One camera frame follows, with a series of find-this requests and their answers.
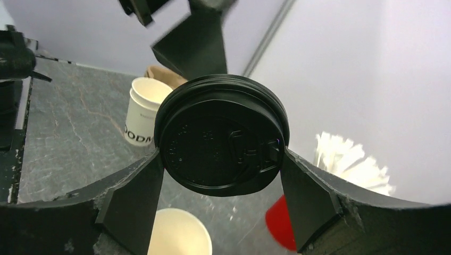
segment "black cup lid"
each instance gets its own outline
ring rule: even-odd
[[[285,110],[267,88],[237,75],[208,75],[170,94],[158,110],[163,165],[197,193],[228,197],[274,180],[288,145]]]

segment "red object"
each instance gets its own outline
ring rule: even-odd
[[[296,251],[295,236],[291,228],[285,195],[269,208],[265,219],[272,237],[288,250]]]

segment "white paper cup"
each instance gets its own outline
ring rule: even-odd
[[[204,224],[187,211],[158,210],[147,255],[212,255],[212,241]]]
[[[139,77],[132,81],[124,130],[129,143],[135,146],[150,144],[158,108],[171,92],[171,87],[152,78]]]

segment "countertop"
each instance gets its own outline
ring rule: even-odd
[[[19,203],[53,199],[152,152],[152,146],[136,148],[122,136],[134,76],[40,58],[36,70],[53,82],[33,81]],[[158,208],[197,216],[212,237],[214,255],[294,254],[272,239],[264,220],[282,193],[278,176],[255,194],[208,197],[165,173]]]

